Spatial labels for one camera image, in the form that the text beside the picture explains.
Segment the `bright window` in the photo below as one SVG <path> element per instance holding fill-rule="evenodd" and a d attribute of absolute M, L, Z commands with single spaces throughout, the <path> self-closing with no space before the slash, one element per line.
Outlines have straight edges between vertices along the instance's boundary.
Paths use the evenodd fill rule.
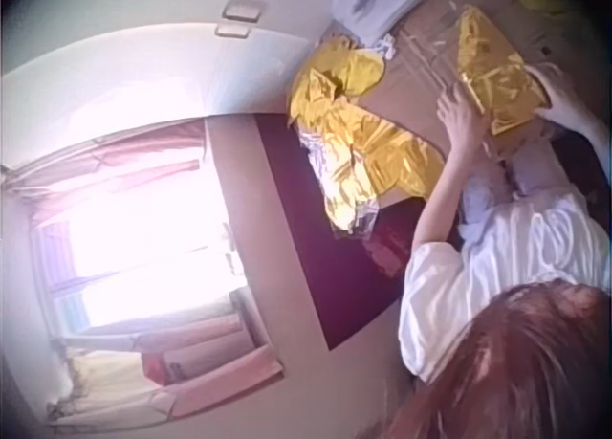
<path fill-rule="evenodd" d="M 70 265 L 50 276 L 62 333 L 202 307 L 247 285 L 212 163 L 101 194 L 61 224 L 52 251 Z"/>

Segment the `crumpled foil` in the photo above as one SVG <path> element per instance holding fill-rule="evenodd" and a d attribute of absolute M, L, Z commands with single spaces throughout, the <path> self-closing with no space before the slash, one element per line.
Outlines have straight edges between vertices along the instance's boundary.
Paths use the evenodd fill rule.
<path fill-rule="evenodd" d="M 367 237 L 378 199 L 392 187 L 428 197 L 443 168 L 435 148 L 350 102 L 383 70 L 379 55 L 336 38 L 302 68 L 290 98 L 290 122 L 309 150 L 327 215 L 343 235 Z"/>
<path fill-rule="evenodd" d="M 459 20 L 457 66 L 480 111 L 492 114 L 494 135 L 530 121 L 546 104 L 523 58 L 476 7 L 466 7 Z"/>

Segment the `woman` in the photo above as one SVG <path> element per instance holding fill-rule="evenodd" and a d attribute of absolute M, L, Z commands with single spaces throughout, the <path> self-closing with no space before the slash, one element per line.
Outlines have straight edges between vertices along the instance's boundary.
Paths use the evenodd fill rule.
<path fill-rule="evenodd" d="M 583 135 L 609 182 L 603 123 L 557 67 L 529 70 L 551 101 L 537 113 Z M 508 161 L 513 189 L 483 151 L 488 120 L 459 87 L 438 116 L 451 150 L 415 230 L 399 336 L 405 365 L 428 385 L 393 437 L 587 437 L 609 407 L 610 241 L 547 142 Z M 460 199 L 457 252 L 446 240 Z M 580 403 L 599 404 L 584 413 Z"/>

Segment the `brown hair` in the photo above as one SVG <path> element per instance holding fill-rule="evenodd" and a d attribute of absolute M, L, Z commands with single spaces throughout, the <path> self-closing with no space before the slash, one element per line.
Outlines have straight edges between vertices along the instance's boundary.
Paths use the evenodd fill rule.
<path fill-rule="evenodd" d="M 495 297 L 392 439 L 612 437 L 610 296 L 555 281 Z"/>

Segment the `stack of paper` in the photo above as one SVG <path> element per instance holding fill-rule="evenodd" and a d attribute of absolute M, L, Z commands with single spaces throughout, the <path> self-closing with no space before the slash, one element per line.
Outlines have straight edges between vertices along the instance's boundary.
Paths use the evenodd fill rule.
<path fill-rule="evenodd" d="M 422 0 L 334 0 L 339 23 L 371 47 Z"/>

